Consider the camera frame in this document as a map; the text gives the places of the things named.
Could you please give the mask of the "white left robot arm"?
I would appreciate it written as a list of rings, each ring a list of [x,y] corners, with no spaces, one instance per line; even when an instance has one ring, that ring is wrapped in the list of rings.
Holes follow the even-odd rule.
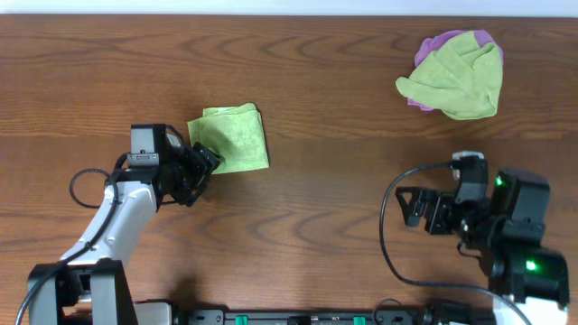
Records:
[[[28,276],[16,322],[31,324],[183,324],[165,301],[135,302],[125,266],[142,232],[165,205],[192,206],[223,163],[166,124],[132,125],[131,148],[105,177],[102,202],[83,235],[59,261]]]

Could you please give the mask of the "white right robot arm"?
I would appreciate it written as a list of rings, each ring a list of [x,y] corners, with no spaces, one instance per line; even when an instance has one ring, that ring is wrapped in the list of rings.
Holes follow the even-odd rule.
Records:
[[[570,303],[568,266],[563,255],[545,248],[546,178],[503,169],[490,196],[488,179],[461,183],[454,192],[391,185],[407,226],[425,219],[431,235],[459,237],[487,276],[485,292],[503,324],[565,324]]]

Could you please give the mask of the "light green microfiber cloth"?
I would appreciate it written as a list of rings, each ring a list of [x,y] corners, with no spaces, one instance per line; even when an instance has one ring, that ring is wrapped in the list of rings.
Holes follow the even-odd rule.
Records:
[[[192,144],[199,142],[224,158],[214,174],[269,167],[262,118],[254,103],[205,108],[187,126]]]

